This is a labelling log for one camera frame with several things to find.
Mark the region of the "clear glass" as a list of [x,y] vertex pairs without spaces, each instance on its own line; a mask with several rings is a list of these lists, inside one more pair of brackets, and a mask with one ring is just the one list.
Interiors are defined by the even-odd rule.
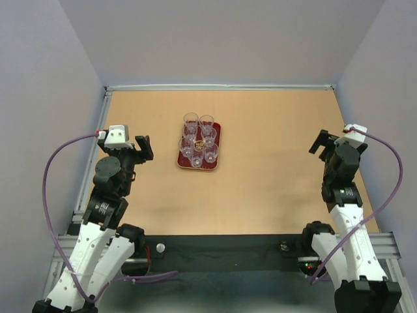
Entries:
[[194,112],[186,113],[183,117],[185,127],[190,131],[195,131],[199,126],[199,116]]
[[191,159],[194,155],[194,141],[181,138],[179,140],[179,151],[184,158]]
[[199,125],[201,127],[201,130],[205,132],[210,132],[214,124],[214,118],[211,115],[202,115],[199,118]]
[[204,152],[194,150],[190,156],[190,164],[192,168],[200,168],[203,165]]
[[197,128],[195,126],[184,126],[182,130],[182,137],[188,143],[194,143],[197,138]]

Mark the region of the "clear glass corner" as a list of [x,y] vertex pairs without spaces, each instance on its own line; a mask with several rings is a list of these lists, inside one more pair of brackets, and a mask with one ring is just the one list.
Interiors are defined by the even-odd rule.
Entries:
[[215,144],[217,131],[213,127],[202,128],[201,137],[206,147],[212,147]]

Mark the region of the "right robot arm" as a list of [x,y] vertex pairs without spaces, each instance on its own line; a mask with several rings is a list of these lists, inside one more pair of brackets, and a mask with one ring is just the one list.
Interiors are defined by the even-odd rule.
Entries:
[[389,280],[371,244],[364,217],[363,201],[354,183],[362,153],[367,149],[367,129],[346,125],[344,136],[320,131],[309,152],[323,147],[321,194],[335,222],[340,239],[328,224],[306,225],[300,247],[317,254],[321,264],[311,276],[312,283],[325,274],[334,288],[337,312],[394,312],[402,296],[397,282]]

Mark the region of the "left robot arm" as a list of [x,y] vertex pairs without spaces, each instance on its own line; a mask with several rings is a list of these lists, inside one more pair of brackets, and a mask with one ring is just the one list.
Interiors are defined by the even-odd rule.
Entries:
[[154,158],[150,138],[136,136],[136,143],[131,144],[127,136],[110,130],[100,131],[96,138],[107,155],[96,163],[94,187],[76,244],[66,257],[53,238],[66,267],[46,298],[35,303],[33,312],[98,312],[98,301],[121,265],[144,252],[143,229],[120,221],[136,178],[135,166]]

